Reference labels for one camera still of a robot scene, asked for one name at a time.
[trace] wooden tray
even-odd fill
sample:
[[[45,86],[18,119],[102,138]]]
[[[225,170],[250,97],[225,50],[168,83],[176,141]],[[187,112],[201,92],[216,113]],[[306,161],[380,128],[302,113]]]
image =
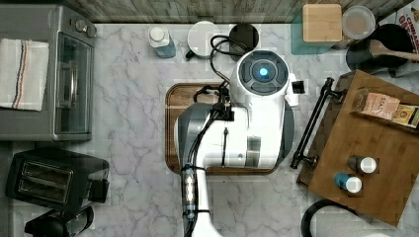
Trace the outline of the wooden tray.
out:
[[[419,96],[362,71],[340,78],[337,88],[349,88],[344,103],[329,104],[308,155],[319,155],[314,171],[303,167],[298,180],[325,198],[397,226],[419,172],[419,135],[350,114],[355,92],[375,88],[404,104],[417,105]],[[350,155],[378,160],[377,174],[354,174],[346,164]],[[349,195],[333,182],[337,172],[363,181],[359,194]]]
[[[166,94],[166,165],[169,169],[179,174],[179,159],[176,154],[174,142],[174,125],[176,118],[189,106],[194,100],[193,96],[205,85],[200,83],[181,83],[176,84]],[[198,101],[203,103],[215,104],[217,96],[199,95]],[[275,171],[273,169],[238,169],[238,168],[218,168],[211,167],[207,169],[208,175],[268,175]]]

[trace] wooden cutting board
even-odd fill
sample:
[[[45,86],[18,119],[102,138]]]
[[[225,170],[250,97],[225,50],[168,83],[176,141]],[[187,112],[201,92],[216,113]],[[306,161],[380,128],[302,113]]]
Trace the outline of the wooden cutting board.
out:
[[[303,167],[298,180],[325,198],[347,205],[396,226],[419,173],[419,135],[350,114],[355,92],[362,87],[419,105],[419,96],[362,71],[343,76],[338,89],[349,88],[343,105],[329,104],[308,155],[319,155],[314,171]],[[378,173],[354,174],[346,164],[350,155],[378,160]],[[349,195],[333,182],[337,172],[354,174],[363,181],[357,195]]]
[[[193,96],[207,84],[176,84],[166,94],[166,165],[179,174],[179,159],[176,154],[174,141],[174,125],[176,118],[189,106],[194,100]],[[199,95],[198,101],[203,103],[215,104],[217,96]],[[277,169],[238,169],[238,168],[218,168],[211,167],[207,169],[208,175],[268,175]]]
[[[342,39],[342,7],[339,4],[305,4],[302,7],[305,42],[338,42]]]

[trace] black toaster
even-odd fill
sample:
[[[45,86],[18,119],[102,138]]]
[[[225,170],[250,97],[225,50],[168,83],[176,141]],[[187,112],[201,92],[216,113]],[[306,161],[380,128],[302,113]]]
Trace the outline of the black toaster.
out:
[[[6,196],[77,213],[92,201],[105,202],[109,163],[57,148],[17,153],[9,170]]]

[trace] marble countertop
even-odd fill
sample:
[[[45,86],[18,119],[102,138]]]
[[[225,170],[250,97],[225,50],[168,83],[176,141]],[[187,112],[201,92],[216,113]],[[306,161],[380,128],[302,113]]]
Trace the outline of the marble countertop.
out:
[[[186,61],[191,25],[166,25],[177,55],[162,59],[148,43],[152,25],[97,25],[94,63],[93,138],[61,146],[110,162],[110,191],[105,204],[96,204],[94,224],[81,236],[183,236],[180,177],[165,164],[165,95],[181,82],[221,82],[207,60]],[[234,25],[220,25],[228,34]],[[291,54],[290,25],[254,25],[260,47],[282,55],[298,80],[305,83],[300,106],[294,108],[295,150],[327,77],[349,71],[345,50],[321,55]],[[230,75],[235,62],[217,55],[214,64]],[[380,78],[419,93],[414,78]],[[299,170],[290,168],[292,154],[268,176],[209,177],[213,224],[226,237],[300,236],[300,221],[317,197],[295,183]],[[398,228],[379,221],[372,225],[392,236],[419,234],[419,188],[416,184]],[[14,236],[24,234],[25,221],[45,208],[13,201]]]

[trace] toaster oven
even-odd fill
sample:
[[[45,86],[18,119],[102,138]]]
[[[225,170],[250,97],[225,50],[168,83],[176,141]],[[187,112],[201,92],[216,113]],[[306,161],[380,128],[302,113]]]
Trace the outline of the toaster oven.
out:
[[[0,140],[91,138],[95,26],[67,7],[0,4],[0,39],[49,43],[42,110],[0,108]]]

